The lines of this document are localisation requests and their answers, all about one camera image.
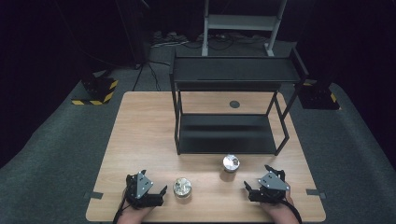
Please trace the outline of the power strip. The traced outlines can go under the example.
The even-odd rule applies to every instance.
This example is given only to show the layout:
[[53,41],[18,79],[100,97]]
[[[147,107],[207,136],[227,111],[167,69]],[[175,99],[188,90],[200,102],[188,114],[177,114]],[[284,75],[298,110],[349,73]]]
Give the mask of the power strip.
[[153,35],[151,46],[153,48],[172,47],[189,43],[189,40],[184,35],[178,35],[176,32],[163,33],[157,31]]

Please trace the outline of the yellow-black striped stand base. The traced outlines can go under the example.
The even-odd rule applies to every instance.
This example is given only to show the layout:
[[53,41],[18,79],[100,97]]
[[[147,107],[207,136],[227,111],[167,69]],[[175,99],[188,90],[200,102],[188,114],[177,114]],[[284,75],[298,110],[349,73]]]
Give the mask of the yellow-black striped stand base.
[[331,90],[328,87],[321,88],[317,83],[305,82],[298,97],[304,109],[340,109],[340,105]]
[[112,98],[118,85],[118,81],[112,77],[93,77],[82,80],[81,83],[88,96],[72,98],[72,105],[105,105]]

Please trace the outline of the gold-lidded glass jar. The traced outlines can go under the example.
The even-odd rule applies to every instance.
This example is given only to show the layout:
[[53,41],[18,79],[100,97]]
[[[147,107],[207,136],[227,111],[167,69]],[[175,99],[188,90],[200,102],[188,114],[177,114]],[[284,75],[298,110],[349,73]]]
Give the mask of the gold-lidded glass jar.
[[189,197],[191,195],[191,190],[192,190],[192,185],[188,178],[180,177],[176,179],[173,186],[173,191],[178,198]]

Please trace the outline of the person's right hand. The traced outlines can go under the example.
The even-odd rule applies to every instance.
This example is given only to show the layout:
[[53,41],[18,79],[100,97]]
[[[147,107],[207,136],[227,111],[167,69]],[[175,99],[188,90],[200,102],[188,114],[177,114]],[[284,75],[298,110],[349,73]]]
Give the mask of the person's right hand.
[[271,217],[285,217],[292,215],[291,210],[283,203],[260,203],[260,207]]

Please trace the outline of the grey tape strip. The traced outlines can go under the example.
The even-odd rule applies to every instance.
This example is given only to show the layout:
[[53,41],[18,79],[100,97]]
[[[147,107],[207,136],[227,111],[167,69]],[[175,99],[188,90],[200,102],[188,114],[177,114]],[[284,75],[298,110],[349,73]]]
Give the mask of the grey tape strip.
[[104,193],[95,191],[86,191],[83,195],[84,199],[98,199],[101,200]]
[[325,192],[321,192],[318,189],[306,189],[305,191],[307,195],[319,196],[319,198],[322,200],[327,199]]

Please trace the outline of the person's left hand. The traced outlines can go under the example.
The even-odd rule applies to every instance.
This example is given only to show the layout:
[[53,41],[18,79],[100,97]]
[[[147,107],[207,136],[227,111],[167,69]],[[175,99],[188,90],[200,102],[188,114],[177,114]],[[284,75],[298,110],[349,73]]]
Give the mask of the person's left hand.
[[132,208],[131,205],[125,205],[122,208],[122,213],[120,215],[120,219],[125,219],[127,221],[143,220],[152,210],[153,210],[153,207],[145,207],[145,208],[135,209],[135,208]]

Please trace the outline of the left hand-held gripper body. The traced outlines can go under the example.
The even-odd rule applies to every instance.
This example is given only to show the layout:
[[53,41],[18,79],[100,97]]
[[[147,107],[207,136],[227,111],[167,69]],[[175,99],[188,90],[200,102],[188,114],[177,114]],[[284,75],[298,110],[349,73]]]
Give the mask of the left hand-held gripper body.
[[125,199],[135,209],[145,207],[155,207],[163,205],[163,196],[150,194],[149,190],[153,186],[153,182],[146,175],[140,172],[135,175],[127,175]]

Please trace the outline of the grey metal stand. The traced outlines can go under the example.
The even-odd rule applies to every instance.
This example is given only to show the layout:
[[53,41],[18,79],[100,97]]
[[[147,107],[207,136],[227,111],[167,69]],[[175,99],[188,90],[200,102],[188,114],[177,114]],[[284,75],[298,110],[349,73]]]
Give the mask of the grey metal stand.
[[245,16],[210,14],[209,0],[205,0],[202,55],[208,55],[208,31],[218,29],[270,32],[270,39],[264,44],[264,49],[268,56],[274,57],[273,47],[287,2],[288,0],[280,0],[279,9],[275,16]]

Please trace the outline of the black metal two-tier rack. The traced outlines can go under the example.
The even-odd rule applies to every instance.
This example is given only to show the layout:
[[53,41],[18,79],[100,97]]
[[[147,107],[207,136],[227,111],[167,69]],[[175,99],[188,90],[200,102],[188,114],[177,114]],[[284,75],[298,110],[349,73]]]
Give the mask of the black metal two-tier rack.
[[[178,56],[169,78],[178,154],[278,155],[290,139],[286,116],[308,71],[296,49],[287,57]],[[271,92],[264,112],[185,112],[183,91]]]

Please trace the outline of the silver-lidded glass jar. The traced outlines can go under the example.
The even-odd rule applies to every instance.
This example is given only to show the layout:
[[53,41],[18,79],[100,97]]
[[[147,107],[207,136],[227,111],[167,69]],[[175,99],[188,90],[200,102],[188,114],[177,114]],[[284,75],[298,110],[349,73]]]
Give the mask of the silver-lidded glass jar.
[[223,158],[222,165],[225,172],[234,173],[240,166],[240,160],[235,155],[228,154]]

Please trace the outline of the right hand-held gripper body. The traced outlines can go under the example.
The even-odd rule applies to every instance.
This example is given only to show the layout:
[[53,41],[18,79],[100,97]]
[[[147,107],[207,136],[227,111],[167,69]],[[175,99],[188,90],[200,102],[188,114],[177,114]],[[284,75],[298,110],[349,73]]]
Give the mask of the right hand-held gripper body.
[[290,191],[290,185],[285,182],[284,175],[269,172],[258,182],[261,186],[248,194],[248,199],[251,202],[279,203],[286,198],[286,192]]

